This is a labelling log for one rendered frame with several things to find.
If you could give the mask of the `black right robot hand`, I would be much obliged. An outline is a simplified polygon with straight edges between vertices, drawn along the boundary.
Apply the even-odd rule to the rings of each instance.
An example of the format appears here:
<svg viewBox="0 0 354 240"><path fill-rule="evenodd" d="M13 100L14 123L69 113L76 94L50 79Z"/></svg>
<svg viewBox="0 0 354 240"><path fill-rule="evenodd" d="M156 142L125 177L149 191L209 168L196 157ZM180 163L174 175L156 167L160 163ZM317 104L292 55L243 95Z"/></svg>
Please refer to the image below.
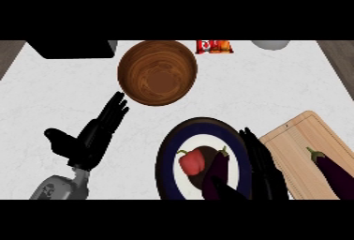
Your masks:
<svg viewBox="0 0 354 240"><path fill-rule="evenodd" d="M239 135L246 145L252 166L252 196L249 198L255 201L284 201L289 199L287 188L281 172L272 161L271 153L247 128L239 131ZM244 201L249 198L225 185L219 200Z"/></svg>

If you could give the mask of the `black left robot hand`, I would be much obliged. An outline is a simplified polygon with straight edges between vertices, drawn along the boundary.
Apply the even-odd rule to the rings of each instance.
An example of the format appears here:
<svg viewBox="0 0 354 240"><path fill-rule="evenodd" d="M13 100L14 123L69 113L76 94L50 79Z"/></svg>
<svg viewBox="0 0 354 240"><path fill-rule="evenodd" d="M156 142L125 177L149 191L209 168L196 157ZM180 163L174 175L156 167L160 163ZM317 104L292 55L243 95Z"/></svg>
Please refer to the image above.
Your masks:
<svg viewBox="0 0 354 240"><path fill-rule="evenodd" d="M76 137L56 128L44 130L53 152L67 158L67 165L90 172L100 164L109 146L112 135L128 112L124 93L110 97L98 117L82 128Z"/></svg>

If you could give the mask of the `red bell pepper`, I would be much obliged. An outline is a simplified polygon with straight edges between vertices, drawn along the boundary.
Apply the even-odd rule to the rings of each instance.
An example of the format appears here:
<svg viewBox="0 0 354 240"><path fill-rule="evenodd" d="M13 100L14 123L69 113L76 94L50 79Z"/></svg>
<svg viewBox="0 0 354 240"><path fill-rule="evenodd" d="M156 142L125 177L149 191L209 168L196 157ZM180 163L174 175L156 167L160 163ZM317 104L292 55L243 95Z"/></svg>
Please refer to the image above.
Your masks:
<svg viewBox="0 0 354 240"><path fill-rule="evenodd" d="M187 176L197 175L205 170L205 158L197 148L191 151L178 150L184 155L178 159L180 167Z"/></svg>

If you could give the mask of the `blue rimmed white plate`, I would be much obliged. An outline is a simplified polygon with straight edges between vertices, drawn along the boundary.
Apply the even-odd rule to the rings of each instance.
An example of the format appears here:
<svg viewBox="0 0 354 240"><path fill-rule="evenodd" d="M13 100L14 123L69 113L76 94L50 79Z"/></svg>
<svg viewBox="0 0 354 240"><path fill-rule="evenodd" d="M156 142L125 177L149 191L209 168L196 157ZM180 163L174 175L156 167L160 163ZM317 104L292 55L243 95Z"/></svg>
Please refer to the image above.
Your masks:
<svg viewBox="0 0 354 240"><path fill-rule="evenodd" d="M252 167L242 138L227 123L213 118L196 117L174 127L160 144L154 164L160 199L203 199L202 191L190 183L178 163L183 156L178 151L188 152L197 147L209 150L209 154L205 156L208 161L212 161L212 151L227 149L230 156L227 184L246 198L250 198Z"/></svg>

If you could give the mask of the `brown wooden bowl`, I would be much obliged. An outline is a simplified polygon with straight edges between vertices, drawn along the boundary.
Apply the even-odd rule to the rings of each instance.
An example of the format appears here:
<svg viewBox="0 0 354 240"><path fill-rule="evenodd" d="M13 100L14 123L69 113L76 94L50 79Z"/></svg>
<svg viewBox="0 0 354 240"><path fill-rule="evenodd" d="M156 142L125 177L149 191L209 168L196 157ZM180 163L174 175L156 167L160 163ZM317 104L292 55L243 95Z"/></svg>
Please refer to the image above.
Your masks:
<svg viewBox="0 0 354 240"><path fill-rule="evenodd" d="M121 57L118 82L143 105L165 106L188 92L197 64L187 46L175 40L146 40Z"/></svg>

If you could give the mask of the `dark purple eggplant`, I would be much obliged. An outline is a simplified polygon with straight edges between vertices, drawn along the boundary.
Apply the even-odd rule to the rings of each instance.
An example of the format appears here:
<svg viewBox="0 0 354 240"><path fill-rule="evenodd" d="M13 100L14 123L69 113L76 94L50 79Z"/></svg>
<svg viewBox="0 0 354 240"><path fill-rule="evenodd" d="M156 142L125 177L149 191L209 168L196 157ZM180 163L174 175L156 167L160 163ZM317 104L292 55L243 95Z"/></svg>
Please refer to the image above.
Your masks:
<svg viewBox="0 0 354 240"><path fill-rule="evenodd" d="M219 200L228 183L230 154L227 147L216 152L202 183L202 196L208 201Z"/></svg>
<svg viewBox="0 0 354 240"><path fill-rule="evenodd" d="M306 150L337 198L354 200L354 177L323 152L314 151L311 148Z"/></svg>

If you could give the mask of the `pale wooden cutting board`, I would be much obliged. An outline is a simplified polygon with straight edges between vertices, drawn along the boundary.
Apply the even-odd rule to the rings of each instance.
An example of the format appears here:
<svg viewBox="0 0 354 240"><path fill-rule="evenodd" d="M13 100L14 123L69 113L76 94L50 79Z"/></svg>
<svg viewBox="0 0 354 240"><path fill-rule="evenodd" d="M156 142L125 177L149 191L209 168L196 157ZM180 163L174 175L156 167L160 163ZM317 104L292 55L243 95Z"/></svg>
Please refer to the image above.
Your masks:
<svg viewBox="0 0 354 240"><path fill-rule="evenodd" d="M323 152L354 176L354 152L321 118L305 111L259 141L267 146L286 187L296 200L337 200L306 148Z"/></svg>

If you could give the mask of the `black appliance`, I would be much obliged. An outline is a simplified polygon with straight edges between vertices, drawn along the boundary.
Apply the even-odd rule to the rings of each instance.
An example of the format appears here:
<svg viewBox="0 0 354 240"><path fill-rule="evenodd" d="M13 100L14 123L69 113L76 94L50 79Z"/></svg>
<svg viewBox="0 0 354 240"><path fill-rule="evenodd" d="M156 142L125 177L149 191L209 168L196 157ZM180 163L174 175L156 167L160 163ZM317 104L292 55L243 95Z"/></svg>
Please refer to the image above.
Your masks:
<svg viewBox="0 0 354 240"><path fill-rule="evenodd" d="M28 44L45 59L112 58L116 40L28 40Z"/></svg>

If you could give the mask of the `red and orange packet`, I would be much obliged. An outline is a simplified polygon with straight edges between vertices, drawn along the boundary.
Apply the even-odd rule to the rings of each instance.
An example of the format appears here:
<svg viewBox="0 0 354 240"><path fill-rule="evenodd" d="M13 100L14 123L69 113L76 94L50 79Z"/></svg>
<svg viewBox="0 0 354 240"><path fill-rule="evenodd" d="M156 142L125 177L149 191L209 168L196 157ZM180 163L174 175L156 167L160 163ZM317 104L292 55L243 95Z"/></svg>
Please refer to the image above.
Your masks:
<svg viewBox="0 0 354 240"><path fill-rule="evenodd" d="M196 54L233 53L233 46L227 40L197 40Z"/></svg>

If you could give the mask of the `pale grey round object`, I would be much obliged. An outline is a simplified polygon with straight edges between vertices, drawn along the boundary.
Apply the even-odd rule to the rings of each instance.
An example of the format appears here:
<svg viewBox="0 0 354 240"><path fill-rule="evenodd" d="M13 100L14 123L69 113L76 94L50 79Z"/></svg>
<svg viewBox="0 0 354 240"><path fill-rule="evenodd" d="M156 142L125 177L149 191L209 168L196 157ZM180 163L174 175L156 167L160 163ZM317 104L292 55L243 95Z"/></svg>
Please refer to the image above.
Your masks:
<svg viewBox="0 0 354 240"><path fill-rule="evenodd" d="M262 50L277 51L287 46L289 40L253 40L252 44Z"/></svg>

